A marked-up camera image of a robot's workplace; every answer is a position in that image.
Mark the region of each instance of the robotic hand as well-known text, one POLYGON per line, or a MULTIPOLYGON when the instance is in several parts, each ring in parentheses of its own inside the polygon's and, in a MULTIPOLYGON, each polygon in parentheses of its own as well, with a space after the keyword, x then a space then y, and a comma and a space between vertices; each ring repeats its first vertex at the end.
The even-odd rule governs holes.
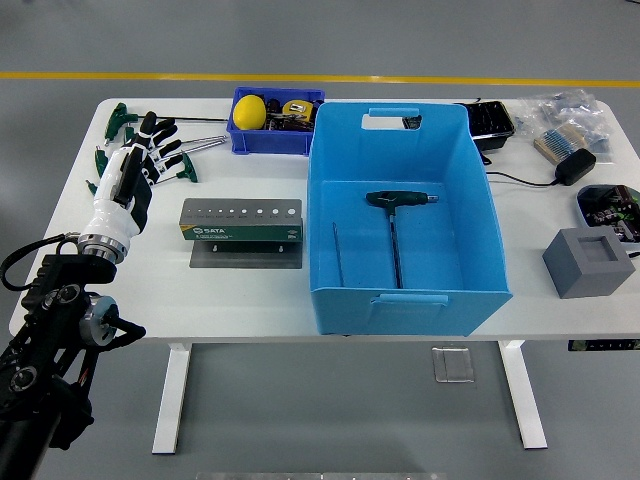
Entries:
POLYGON ((94 216, 77 237, 77 255, 63 255, 60 247, 78 234, 59 235, 21 248, 0 265, 7 288, 29 290, 22 300, 25 323, 0 355, 0 478, 34 478, 48 447, 69 448, 93 423, 89 389, 98 355, 145 335, 143 327, 119 317, 113 298, 85 287, 113 281, 131 238, 144 229, 151 200, 144 165, 152 161, 149 151, 176 130, 171 121, 156 124, 149 112, 133 142, 113 153, 94 216), (56 254, 45 255, 31 284, 7 281, 11 265, 52 243, 59 243, 56 254), (116 336, 118 330, 124 333, 116 336), (80 375, 69 384, 63 377, 82 351, 80 375))
POLYGON ((78 238, 78 251, 120 263, 127 256, 130 240, 144 229, 151 188, 147 180, 160 159, 180 147, 175 140, 166 147, 160 143, 177 131, 175 120, 163 120, 156 125, 153 112, 147 114, 140 132, 130 144, 116 150, 102 174, 94 196, 95 213, 78 238))

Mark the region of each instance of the t-handle hex key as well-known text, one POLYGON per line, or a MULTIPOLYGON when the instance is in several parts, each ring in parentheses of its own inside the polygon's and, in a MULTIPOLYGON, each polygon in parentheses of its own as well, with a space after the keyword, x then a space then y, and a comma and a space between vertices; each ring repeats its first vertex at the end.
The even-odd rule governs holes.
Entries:
POLYGON ((393 247, 393 268, 396 274, 396 287, 402 286, 402 268, 400 267, 400 250, 398 249, 398 235, 396 233, 396 207, 406 207, 412 205, 425 205, 435 203, 439 197, 423 192, 409 192, 406 190, 383 190, 381 192, 367 193, 367 202, 374 207, 384 208, 389 219, 391 229, 391 245, 393 247))

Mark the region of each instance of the metal rod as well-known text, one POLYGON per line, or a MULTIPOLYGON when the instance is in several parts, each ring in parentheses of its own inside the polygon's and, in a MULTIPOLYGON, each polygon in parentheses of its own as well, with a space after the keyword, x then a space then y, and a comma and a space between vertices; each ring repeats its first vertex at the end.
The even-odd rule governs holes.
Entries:
POLYGON ((342 272, 342 255, 340 254, 340 242, 338 240, 338 226, 333 222, 333 240, 336 243, 336 253, 338 255, 338 275, 340 276, 340 286, 344 287, 344 274, 342 272))
POLYGON ((200 143, 200 142, 209 142, 209 141, 217 141, 217 140, 226 140, 226 135, 217 135, 215 137, 206 137, 206 138, 195 138, 193 140, 183 140, 182 145, 187 145, 189 143, 200 143))
POLYGON ((187 122, 227 122, 227 118, 202 118, 202 117, 157 117, 158 120, 182 120, 187 122))
POLYGON ((226 143, 226 137, 225 137, 225 140, 217 140, 215 142, 205 143, 204 145, 198 145, 197 147, 188 148, 187 150, 182 150, 182 151, 180 151, 180 153, 176 153, 174 155, 170 155, 168 157, 165 157, 165 158, 161 159, 160 162, 158 162, 158 163, 166 163, 168 160, 170 160, 172 158, 181 157, 183 153, 189 154, 189 153, 197 152, 199 150, 205 150, 207 148, 215 147, 217 145, 222 145, 223 143, 226 143))
POLYGON ((391 230, 391 246, 393 247, 393 269, 396 274, 396 288, 402 287, 402 267, 400 266, 400 249, 398 248, 398 234, 396 233, 396 216, 389 215, 389 228, 391 230))

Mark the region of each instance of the gray floor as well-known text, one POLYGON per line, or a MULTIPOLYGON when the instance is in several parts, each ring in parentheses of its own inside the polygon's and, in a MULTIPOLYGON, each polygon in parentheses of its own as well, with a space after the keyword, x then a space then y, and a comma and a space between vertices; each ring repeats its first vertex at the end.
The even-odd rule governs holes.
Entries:
MULTIPOLYGON (((640 5, 623 0, 57 0, 0 4, 10 71, 640 79, 640 5)), ((105 98, 228 97, 239 82, 0 80, 0 257, 41 238, 105 98)), ((562 87, 294 83, 329 98, 517 98, 562 87)), ((277 86, 289 86, 278 83, 277 86)), ((640 151, 637 88, 592 88, 640 151)), ((25 280, 29 262, 11 272, 25 280)), ((0 290, 0 317, 17 295, 0 290)), ((9 339, 0 329, 0 340, 9 339)), ((150 454, 168 348, 104 355, 96 423, 39 478, 197 472, 446 472, 452 480, 635 479, 640 356, 527 343, 549 449, 519 442, 497 347, 477 382, 436 384, 431 344, 200 345, 178 454, 150 454)))

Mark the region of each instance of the yellow ball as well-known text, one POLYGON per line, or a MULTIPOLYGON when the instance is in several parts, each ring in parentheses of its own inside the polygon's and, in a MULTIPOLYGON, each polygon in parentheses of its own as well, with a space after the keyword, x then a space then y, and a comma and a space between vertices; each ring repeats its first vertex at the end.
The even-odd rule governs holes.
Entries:
POLYGON ((247 95, 233 109, 233 123, 240 130, 258 130, 267 119, 267 108, 257 95, 247 95))

